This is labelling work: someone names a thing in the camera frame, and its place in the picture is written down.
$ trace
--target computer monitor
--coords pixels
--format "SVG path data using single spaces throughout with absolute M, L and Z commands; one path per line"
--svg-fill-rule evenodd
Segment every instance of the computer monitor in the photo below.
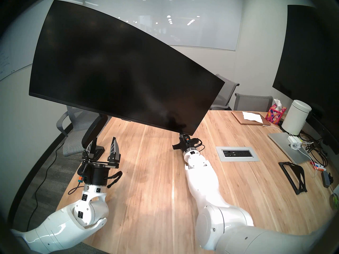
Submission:
M 312 107 L 307 122 L 339 153 L 338 42 L 315 8 L 288 5 L 284 48 L 273 87 Z
M 223 85 L 138 28 L 55 0 L 37 43 L 29 95 L 193 135 Z

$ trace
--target conference table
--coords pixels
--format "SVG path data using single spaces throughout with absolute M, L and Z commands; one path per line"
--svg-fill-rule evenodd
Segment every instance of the conference table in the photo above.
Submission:
M 201 154 L 215 170 L 227 203 L 246 210 L 257 227 L 309 234 L 333 217 L 331 191 L 323 186 L 320 172 L 313 178 L 315 170 L 305 162 L 301 166 L 307 192 L 295 194 L 278 164 L 289 159 L 267 136 L 280 132 L 273 127 L 241 125 L 231 111 L 214 110 L 208 111 L 192 137 L 205 145 Z M 105 148 L 100 161 L 107 161 L 113 136 L 121 161 L 110 175 L 119 170 L 123 175 L 107 190 L 106 225 L 84 242 L 114 254 L 212 253 L 201 249 L 195 237 L 197 205 L 188 189 L 182 152 L 172 149 L 179 134 L 112 117 L 98 137 L 98 145 Z M 260 161 L 221 162 L 216 146 L 252 147 Z M 331 165 L 327 169 L 334 176 L 334 188 L 338 174 Z M 81 198 L 82 188 L 67 194 L 77 184 L 75 173 L 57 209 Z

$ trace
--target white canister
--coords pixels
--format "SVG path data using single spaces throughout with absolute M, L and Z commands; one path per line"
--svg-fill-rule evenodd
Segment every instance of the white canister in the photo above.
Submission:
M 299 100 L 294 100 L 281 127 L 292 135 L 299 135 L 312 108 Z

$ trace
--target office chair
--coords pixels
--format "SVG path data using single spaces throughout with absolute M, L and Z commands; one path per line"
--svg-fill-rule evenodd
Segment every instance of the office chair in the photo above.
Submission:
M 235 111 L 267 112 L 272 106 L 272 96 L 249 96 L 246 94 L 234 94 L 236 96 Z
M 62 127 L 62 122 L 67 116 L 73 124 L 73 131 L 69 134 L 67 134 Z M 81 140 L 87 129 L 98 116 L 98 113 L 67 106 L 67 112 L 65 112 L 57 121 L 57 128 L 67 137 L 63 145 L 63 155 L 65 157 L 83 152 L 84 148 L 82 147 Z
M 237 86 L 239 86 L 239 83 L 235 83 L 231 80 L 228 80 L 224 77 L 222 77 L 220 74 L 216 74 L 217 77 L 219 77 L 221 80 L 223 80 L 225 82 L 224 86 L 222 87 L 222 89 L 220 90 L 217 98 L 215 99 L 214 103 L 219 103 L 220 101 L 217 99 L 221 99 L 221 101 L 225 104 L 225 105 L 219 105 L 219 104 L 214 104 L 211 105 L 211 107 L 209 108 L 210 110 L 226 110 L 227 108 L 229 108 L 229 100 L 231 99 L 233 92 L 235 90 L 235 88 Z

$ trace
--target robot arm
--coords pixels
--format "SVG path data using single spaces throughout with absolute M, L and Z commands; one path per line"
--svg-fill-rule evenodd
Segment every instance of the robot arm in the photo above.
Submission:
M 196 149 L 195 139 L 180 134 L 180 143 L 189 191 L 199 215 L 195 234 L 203 249 L 220 254 L 307 253 L 324 231 L 295 236 L 254 227 L 250 214 L 222 198 L 218 177 L 210 162 Z
M 73 247 L 106 224 L 108 216 L 106 189 L 120 179 L 122 172 L 108 176 L 110 168 L 119 168 L 120 163 L 119 147 L 115 137 L 108 162 L 92 160 L 96 154 L 102 154 L 101 149 L 102 147 L 96 146 L 95 138 L 83 153 L 78 174 L 79 184 L 83 178 L 85 185 L 80 200 L 52 213 L 36 229 L 28 232 L 12 230 L 16 237 L 24 239 L 31 250 L 47 254 Z M 107 186 L 107 181 L 113 178 L 115 180 Z

